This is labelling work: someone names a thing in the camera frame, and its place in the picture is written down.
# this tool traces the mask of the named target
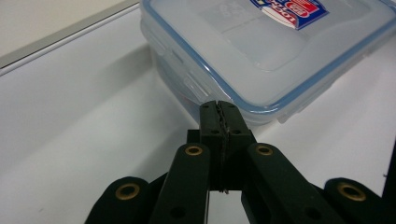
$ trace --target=black mechanical arm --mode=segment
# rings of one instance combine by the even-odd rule
[[[241,190],[250,223],[396,223],[395,159],[382,198],[345,178],[310,184],[274,146],[257,143],[235,105],[200,107],[169,172],[113,182],[86,223],[206,223],[209,191]]]

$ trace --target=printed label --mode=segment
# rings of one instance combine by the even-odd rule
[[[329,12],[317,0],[250,0],[272,19],[300,30]]]

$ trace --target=white surface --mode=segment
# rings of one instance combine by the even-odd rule
[[[73,41],[74,39],[79,38],[80,36],[85,35],[85,34],[91,32],[92,30],[95,30],[95,29],[103,26],[104,24],[107,24],[108,22],[111,22],[111,21],[113,21],[113,20],[125,15],[126,13],[129,13],[129,12],[135,10],[137,7],[138,7],[138,5],[127,7],[124,10],[122,10],[122,11],[120,11],[120,12],[114,14],[114,15],[111,15],[111,16],[109,16],[109,17],[107,17],[107,18],[105,18],[105,19],[103,19],[103,20],[101,20],[99,22],[96,22],[96,23],[88,26],[87,28],[82,29],[82,30],[80,30],[80,31],[78,31],[78,32],[76,32],[76,33],[74,33],[72,35],[69,35],[68,37],[65,37],[65,38],[63,38],[61,40],[53,39],[53,41],[56,41],[53,44],[50,44],[50,45],[46,46],[43,49],[40,49],[40,50],[38,50],[38,51],[36,51],[34,53],[29,54],[26,57],[23,57],[20,60],[17,60],[14,63],[11,63],[11,64],[9,64],[9,65],[7,65],[5,67],[0,68],[0,76],[2,76],[5,73],[8,73],[8,72],[20,67],[20,66],[23,66],[24,64],[29,63],[30,61],[32,61],[32,60],[34,60],[34,59],[36,59],[38,57],[41,57],[42,55],[44,55],[44,54],[46,54],[46,53],[48,53],[48,52],[50,52],[50,51],[52,51],[54,49],[57,49],[60,46],[62,46],[64,44],[67,44],[70,41]]]
[[[137,0],[2,0],[0,68],[136,2]]]
[[[0,77],[0,223],[83,223],[114,180],[165,173],[197,129],[152,69],[139,11]],[[312,183],[380,194],[396,134],[396,37],[285,124],[253,129]],[[213,193],[209,223],[247,223]]]

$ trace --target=plastic food container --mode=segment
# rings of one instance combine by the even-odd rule
[[[286,121],[396,29],[391,0],[142,0],[156,67],[196,117],[236,104],[249,124]]]

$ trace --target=container lid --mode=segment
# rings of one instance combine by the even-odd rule
[[[256,113],[287,105],[396,24],[379,0],[142,3],[230,98]]]

